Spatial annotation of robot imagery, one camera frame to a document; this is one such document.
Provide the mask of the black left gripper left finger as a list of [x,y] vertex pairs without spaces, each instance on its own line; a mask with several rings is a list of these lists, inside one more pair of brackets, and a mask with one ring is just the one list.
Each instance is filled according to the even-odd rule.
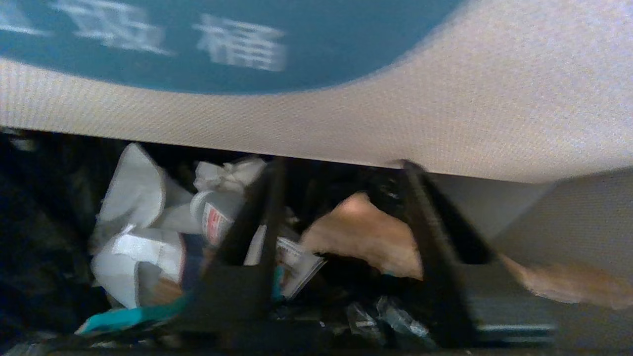
[[[191,324],[263,320],[271,306],[275,249],[283,221],[286,160],[270,162],[252,185],[233,225],[190,296]],[[244,265],[260,223],[266,224],[260,261]]]

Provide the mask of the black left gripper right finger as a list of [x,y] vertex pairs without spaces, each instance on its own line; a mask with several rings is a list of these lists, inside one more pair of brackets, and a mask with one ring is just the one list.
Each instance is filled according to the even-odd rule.
[[556,321],[516,281],[422,166],[402,161],[404,221],[413,232],[423,281],[411,314],[443,348],[531,348],[554,342]]

